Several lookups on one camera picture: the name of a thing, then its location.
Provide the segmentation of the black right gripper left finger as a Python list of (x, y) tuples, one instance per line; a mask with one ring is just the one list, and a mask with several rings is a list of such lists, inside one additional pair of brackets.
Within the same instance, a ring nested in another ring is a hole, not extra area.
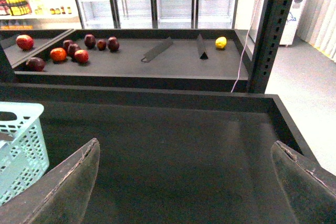
[(1, 223), (81, 223), (95, 186), (100, 144), (91, 139), (1, 206)]

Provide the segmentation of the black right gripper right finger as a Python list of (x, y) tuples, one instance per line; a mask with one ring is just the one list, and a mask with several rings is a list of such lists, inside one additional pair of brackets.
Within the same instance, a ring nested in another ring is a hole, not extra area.
[(295, 223), (335, 223), (335, 175), (281, 141), (270, 154)]

